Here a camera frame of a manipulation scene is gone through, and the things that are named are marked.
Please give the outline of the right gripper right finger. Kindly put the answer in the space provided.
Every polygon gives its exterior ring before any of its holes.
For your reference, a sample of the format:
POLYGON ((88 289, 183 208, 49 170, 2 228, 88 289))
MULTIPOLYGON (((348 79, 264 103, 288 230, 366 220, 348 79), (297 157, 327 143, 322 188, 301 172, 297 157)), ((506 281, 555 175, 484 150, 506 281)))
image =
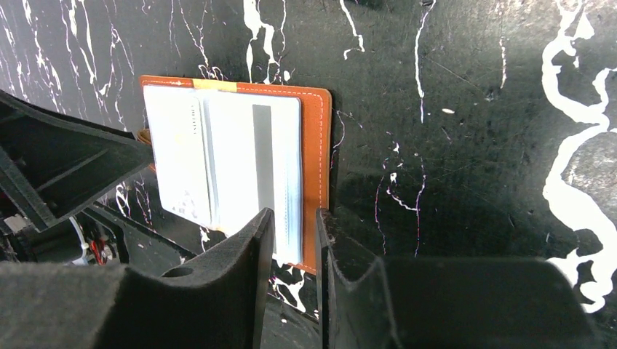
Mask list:
POLYGON ((566 278, 529 258, 379 256, 316 211, 323 348, 596 348, 566 278))

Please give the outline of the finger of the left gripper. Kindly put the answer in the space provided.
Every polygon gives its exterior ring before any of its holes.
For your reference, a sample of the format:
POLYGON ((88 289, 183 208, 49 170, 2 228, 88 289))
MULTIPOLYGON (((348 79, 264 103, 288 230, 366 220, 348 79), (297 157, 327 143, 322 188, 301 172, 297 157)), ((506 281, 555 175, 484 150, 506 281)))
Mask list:
POLYGON ((46 230, 153 160, 129 132, 1 93, 1 218, 21 214, 46 230))

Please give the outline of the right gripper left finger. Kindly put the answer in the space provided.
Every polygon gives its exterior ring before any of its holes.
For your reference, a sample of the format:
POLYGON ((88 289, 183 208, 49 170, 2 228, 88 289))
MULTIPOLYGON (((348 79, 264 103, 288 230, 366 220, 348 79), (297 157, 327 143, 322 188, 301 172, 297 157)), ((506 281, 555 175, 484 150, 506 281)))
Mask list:
POLYGON ((1 264, 3 348, 259 348, 274 212, 153 277, 125 264, 1 264))

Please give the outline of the white magnetic stripe card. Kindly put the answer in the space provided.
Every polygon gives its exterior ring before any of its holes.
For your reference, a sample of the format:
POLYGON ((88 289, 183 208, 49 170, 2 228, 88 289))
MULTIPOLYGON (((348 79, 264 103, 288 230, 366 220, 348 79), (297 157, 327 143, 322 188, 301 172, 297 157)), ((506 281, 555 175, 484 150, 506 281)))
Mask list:
POLYGON ((239 92, 204 93, 214 228, 232 235, 274 211, 274 253, 302 260, 301 101, 239 92))

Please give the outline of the brown leather card holder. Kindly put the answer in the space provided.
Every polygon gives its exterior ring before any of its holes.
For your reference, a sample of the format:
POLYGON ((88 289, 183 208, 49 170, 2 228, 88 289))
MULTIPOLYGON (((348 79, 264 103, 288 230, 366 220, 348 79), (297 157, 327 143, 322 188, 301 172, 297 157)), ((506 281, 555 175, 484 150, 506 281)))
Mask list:
POLYGON ((329 205, 332 96, 290 85, 140 77, 162 207, 232 236, 274 212, 274 257, 314 273, 329 205))

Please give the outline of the white gold VIP card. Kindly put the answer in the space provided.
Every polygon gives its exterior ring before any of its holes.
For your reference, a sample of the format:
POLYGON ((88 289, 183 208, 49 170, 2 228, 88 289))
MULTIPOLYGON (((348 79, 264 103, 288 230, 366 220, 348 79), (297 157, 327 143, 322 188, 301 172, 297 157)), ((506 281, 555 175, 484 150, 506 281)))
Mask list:
POLYGON ((202 99, 191 89, 157 85, 144 86, 143 97, 163 209, 210 224, 202 99))

